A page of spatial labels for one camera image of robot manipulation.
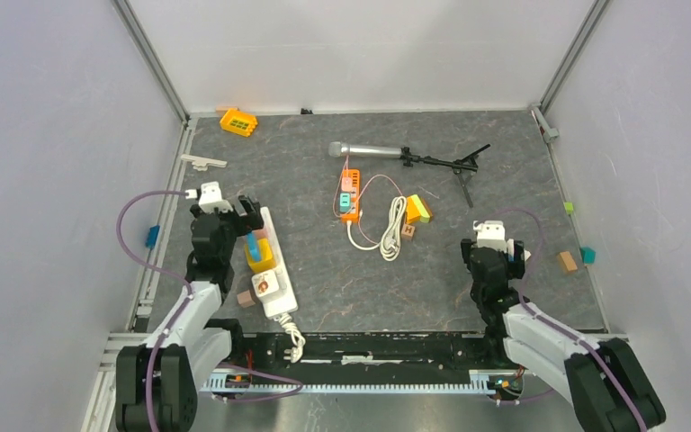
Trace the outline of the wooden letter cube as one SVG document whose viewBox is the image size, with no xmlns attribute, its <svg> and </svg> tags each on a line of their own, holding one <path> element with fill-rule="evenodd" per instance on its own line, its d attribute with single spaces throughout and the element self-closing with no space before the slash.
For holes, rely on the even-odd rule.
<svg viewBox="0 0 691 432">
<path fill-rule="evenodd" d="M 412 224 L 404 223 L 400 230 L 400 236 L 403 240 L 411 241 L 415 237 L 416 227 Z"/>
</svg>

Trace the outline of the grey microphone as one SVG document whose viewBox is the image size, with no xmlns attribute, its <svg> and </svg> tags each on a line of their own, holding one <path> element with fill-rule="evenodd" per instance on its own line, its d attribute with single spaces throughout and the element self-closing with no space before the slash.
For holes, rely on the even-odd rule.
<svg viewBox="0 0 691 432">
<path fill-rule="evenodd" d="M 328 154 L 334 158 L 360 157 L 360 158 L 391 158 L 402 157 L 402 149 L 395 147 L 371 146 L 362 144 L 349 144 L 342 141 L 333 141 L 328 144 Z"/>
</svg>

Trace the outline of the white multicolour power strip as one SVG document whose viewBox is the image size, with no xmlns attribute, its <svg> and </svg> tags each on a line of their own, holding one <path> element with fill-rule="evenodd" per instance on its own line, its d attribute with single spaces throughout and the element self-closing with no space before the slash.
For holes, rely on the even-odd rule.
<svg viewBox="0 0 691 432">
<path fill-rule="evenodd" d="M 277 266 L 272 270 L 276 272 L 279 284 L 283 289 L 283 294 L 279 298 L 267 302 L 261 302 L 257 297 L 256 298 L 263 306 L 265 316 L 268 319 L 282 321 L 283 316 L 290 315 L 292 312 L 295 312 L 298 309 L 298 303 L 286 263 L 283 258 L 271 213 L 267 207 L 262 207 L 261 214 L 265 222 L 265 238 L 268 239 L 271 244 L 271 248 L 274 252 L 274 257 L 277 263 Z"/>
</svg>

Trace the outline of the blue rounded adapter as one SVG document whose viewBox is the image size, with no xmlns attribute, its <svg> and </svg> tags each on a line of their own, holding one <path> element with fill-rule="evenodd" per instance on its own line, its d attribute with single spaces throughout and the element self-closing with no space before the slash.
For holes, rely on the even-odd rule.
<svg viewBox="0 0 691 432">
<path fill-rule="evenodd" d="M 256 234 L 251 231 L 246 235 L 247 261 L 256 263 L 262 260 L 262 252 Z"/>
</svg>

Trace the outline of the white cube adapter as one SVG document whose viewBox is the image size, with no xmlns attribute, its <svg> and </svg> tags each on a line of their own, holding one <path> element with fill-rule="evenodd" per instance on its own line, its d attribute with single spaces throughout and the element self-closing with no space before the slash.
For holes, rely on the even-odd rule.
<svg viewBox="0 0 691 432">
<path fill-rule="evenodd" d="M 274 270 L 254 274 L 251 281 L 255 295 L 261 302 L 273 301 L 283 294 L 283 289 Z"/>
</svg>

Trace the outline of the pink charger with cable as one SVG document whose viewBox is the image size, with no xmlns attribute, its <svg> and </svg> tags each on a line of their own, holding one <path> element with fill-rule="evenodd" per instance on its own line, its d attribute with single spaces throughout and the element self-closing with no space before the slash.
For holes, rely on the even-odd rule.
<svg viewBox="0 0 691 432">
<path fill-rule="evenodd" d="M 342 188 L 343 182 L 347 178 L 354 180 L 353 176 L 352 176 L 353 172 L 357 173 L 357 176 L 356 176 L 357 180 L 355 183 L 351 183 L 351 188 L 349 190 L 344 191 Z M 372 246 L 366 247 L 365 250 L 375 249 L 378 242 L 375 240 L 372 240 L 368 235 L 366 235 L 360 226 L 360 223 L 361 223 L 361 220 L 363 217 L 362 200 L 363 200 L 363 195 L 364 195 L 365 191 L 369 188 L 370 184 L 375 179 L 378 179 L 378 178 L 386 179 L 395 188 L 398 197 L 404 196 L 404 193 L 401 191 L 401 189 L 396 184 L 396 182 L 391 177 L 389 177 L 385 174 L 373 175 L 364 184 L 362 184 L 360 171 L 357 168 L 350 167 L 350 157 L 345 156 L 344 164 L 342 166 L 340 175 L 337 179 L 337 186 L 336 186 L 335 194 L 333 195 L 333 202 L 332 202 L 333 215 L 337 219 L 339 219 L 341 222 L 343 222 L 346 226 L 353 227 L 354 225 L 356 225 L 358 227 L 363 238 L 366 239 L 368 242 L 372 243 Z M 348 193 L 350 196 L 350 203 L 349 203 L 348 209 L 346 211 L 343 210 L 343 206 L 341 205 L 341 202 L 342 202 L 341 201 L 341 194 L 345 194 L 345 193 Z"/>
</svg>

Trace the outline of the yellow cube socket adapter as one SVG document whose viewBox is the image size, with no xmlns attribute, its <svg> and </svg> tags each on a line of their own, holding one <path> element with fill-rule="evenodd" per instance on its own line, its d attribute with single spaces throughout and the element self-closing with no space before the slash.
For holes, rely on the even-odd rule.
<svg viewBox="0 0 691 432">
<path fill-rule="evenodd" d="M 267 238 L 261 238 L 255 243 L 245 245 L 247 264 L 254 274 L 272 270 L 277 266 L 274 252 Z"/>
</svg>

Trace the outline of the colourful toy block stack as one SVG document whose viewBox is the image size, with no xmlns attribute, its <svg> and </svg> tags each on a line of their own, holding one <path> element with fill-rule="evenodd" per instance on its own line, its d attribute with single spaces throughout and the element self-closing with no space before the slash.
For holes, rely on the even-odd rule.
<svg viewBox="0 0 691 432">
<path fill-rule="evenodd" d="M 409 225 L 418 222 L 429 223 L 433 219 L 426 201 L 417 194 L 412 194 L 407 198 L 407 207 L 405 212 L 405 222 Z"/>
</svg>

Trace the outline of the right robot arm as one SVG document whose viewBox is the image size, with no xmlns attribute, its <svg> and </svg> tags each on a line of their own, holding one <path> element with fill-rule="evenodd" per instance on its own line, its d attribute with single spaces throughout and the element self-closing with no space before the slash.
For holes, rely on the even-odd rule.
<svg viewBox="0 0 691 432">
<path fill-rule="evenodd" d="M 486 328 L 483 353 L 496 367 L 511 363 L 535 373 L 567 401 L 586 431 L 647 431 L 667 419 L 632 347 L 600 340 L 548 316 L 512 286 L 524 280 L 526 252 L 461 241 L 471 273 L 471 299 Z"/>
</svg>

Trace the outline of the orange power strip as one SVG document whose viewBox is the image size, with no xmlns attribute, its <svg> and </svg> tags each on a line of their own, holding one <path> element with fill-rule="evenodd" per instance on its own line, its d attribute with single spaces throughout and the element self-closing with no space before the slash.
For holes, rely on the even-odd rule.
<svg viewBox="0 0 691 432">
<path fill-rule="evenodd" d="M 340 179 L 337 212 L 343 223 L 358 222 L 360 214 L 361 173 L 358 169 L 344 169 Z"/>
</svg>

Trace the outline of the small pink plug adapter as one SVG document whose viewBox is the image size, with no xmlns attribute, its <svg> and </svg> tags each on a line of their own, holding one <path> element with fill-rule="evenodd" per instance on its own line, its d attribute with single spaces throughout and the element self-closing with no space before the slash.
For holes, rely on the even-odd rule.
<svg viewBox="0 0 691 432">
<path fill-rule="evenodd" d="M 257 304 L 255 294 L 250 290 L 245 290 L 237 294 L 238 305 L 242 308 L 249 308 Z"/>
</svg>

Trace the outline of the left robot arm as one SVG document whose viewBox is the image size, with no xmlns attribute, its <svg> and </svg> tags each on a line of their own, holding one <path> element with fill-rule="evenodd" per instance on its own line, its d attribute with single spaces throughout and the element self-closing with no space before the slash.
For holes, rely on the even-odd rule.
<svg viewBox="0 0 691 432">
<path fill-rule="evenodd" d="M 183 286 L 164 321 L 136 346 L 116 358 L 115 426 L 120 431 L 187 431 L 197 409 L 198 388 L 221 362 L 239 365 L 247 343 L 237 320 L 215 327 L 212 315 L 231 289 L 231 258 L 237 240 L 265 223 L 259 202 L 241 195 L 241 205 L 190 190 L 192 251 Z"/>
</svg>

